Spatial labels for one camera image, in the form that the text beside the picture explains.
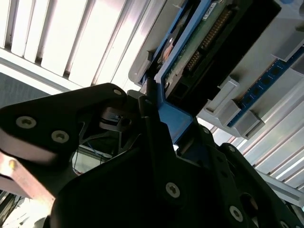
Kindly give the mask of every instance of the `label sticker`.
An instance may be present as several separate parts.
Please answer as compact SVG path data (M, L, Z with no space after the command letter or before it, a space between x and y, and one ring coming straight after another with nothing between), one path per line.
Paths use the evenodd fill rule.
M208 17L210 16L210 14L212 13L212 11L214 10L215 6L217 5L216 2L212 3L209 7L209 9L207 10L207 12L205 13L203 20L207 20Z

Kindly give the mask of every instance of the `memory slot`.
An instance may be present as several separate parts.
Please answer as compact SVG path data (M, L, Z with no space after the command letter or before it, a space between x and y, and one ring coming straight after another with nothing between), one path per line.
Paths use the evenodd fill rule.
M237 103L241 108L239 113L230 121L228 127L232 127L252 105L286 72L288 68L304 53L304 47L287 61L277 59L265 73L247 90Z

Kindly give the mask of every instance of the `green circuit board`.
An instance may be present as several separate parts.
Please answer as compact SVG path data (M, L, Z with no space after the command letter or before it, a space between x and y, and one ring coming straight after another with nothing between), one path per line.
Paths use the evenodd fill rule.
M183 71L185 66L189 63L191 58L194 56L196 50L201 45L202 40L208 35L214 23L221 15L227 5L228 0L223 0L220 3L213 2L209 6L205 13L202 21L196 27L188 40L187 44L173 63L171 69L166 75L166 82L171 83L175 75L178 75L180 71Z

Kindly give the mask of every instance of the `white ceiling panel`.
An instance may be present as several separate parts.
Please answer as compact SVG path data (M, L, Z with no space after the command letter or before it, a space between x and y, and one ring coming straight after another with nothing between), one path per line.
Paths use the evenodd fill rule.
M304 167L304 150L284 164L282 168L275 171L271 176L279 181L284 181L294 176Z
M213 139L217 145L227 143L231 137L232 137L231 134L229 134L219 128L217 128L213 133Z
M243 139L243 138L234 138L232 141L231 141L231 144L234 145L237 149L239 149L247 140L246 139Z
M27 83L28 85L40 89L48 94L54 94L53 89L56 89L57 93L60 93L82 88L81 86L66 80L63 77L60 77L57 74L40 67L38 64L33 64L1 48L0 68L10 68L15 70L16 73L21 73L25 78L28 78L28 80L23 80L22 77L16 78L17 80ZM13 74L14 71L9 72L11 72L11 74L3 73L11 77L16 77L16 75ZM39 87L41 83L45 84L47 87Z
M121 63L112 79L112 83L124 88L128 81L128 73L134 62L143 42L154 24L165 0L150 0L147 9L144 12L141 22L136 29L134 36L121 60Z
M43 49L43 68L63 75L86 3L87 0L55 1Z
M257 164L263 157L278 149L288 141L290 136L297 133L304 126L304 118L301 110L304 109L304 101L280 121L253 149L245 154L245 158L251 164Z
M70 81L83 87L92 84L124 4L125 0L95 1L72 64Z
M34 4L24 53L24 58L33 63L36 61L46 17L50 12L49 3L50 0L38 0Z
M0 48L4 48L9 21L10 0L2 0L0 7Z
M263 173L270 173L288 158L293 157L294 153L301 150L303 146L304 127L295 131L286 138L285 141L268 151L265 157L260 158L256 168Z
M303 178L304 178L304 168L300 169L297 173L295 173L293 176L288 178L285 183L293 188L298 188L303 184Z
M123 90L125 92L128 92L129 90L139 91L140 87L138 85L134 84L130 79L127 79L127 82L123 86Z
M18 1L14 37L11 51L17 56L23 56L32 20L35 0Z
M108 53L105 53L104 61L101 63L99 71L96 73L93 81L94 84L101 84L113 79L115 71L128 47L128 43L133 37L139 21L142 19L144 10L149 1L134 0L130 3L130 6L127 6L127 13L126 15L123 15L124 19L119 25L120 29L118 30Z

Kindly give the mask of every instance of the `ceiling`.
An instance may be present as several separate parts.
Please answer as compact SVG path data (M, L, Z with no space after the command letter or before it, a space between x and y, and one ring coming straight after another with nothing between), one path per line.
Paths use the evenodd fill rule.
M106 82L125 91L139 90L128 73L165 2L1 0L0 72L51 95ZM299 19L292 13L299 2L284 8L280 17ZM265 115L265 127L248 141L199 120L218 144L234 144L258 171L286 183L300 196L304 193L301 86L303 81Z

